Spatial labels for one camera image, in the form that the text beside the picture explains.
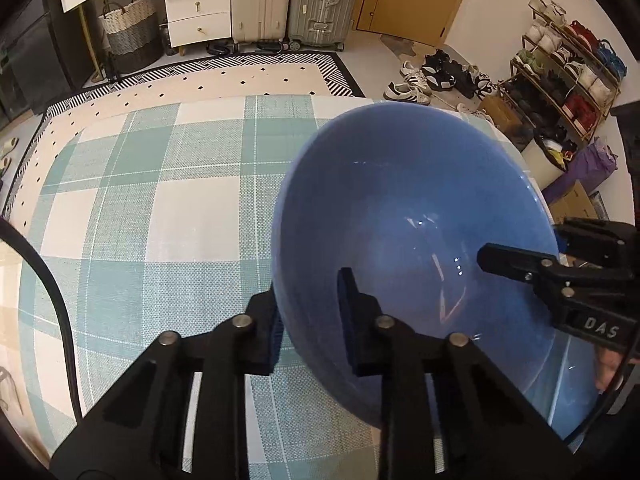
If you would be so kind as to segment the right hand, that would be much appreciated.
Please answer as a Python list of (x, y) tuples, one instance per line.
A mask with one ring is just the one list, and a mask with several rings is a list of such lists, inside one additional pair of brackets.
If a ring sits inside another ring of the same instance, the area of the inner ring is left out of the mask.
[(603, 392), (608, 388), (622, 361), (623, 356), (620, 353), (602, 347), (596, 349), (596, 378), (594, 378), (594, 383), (599, 392)]

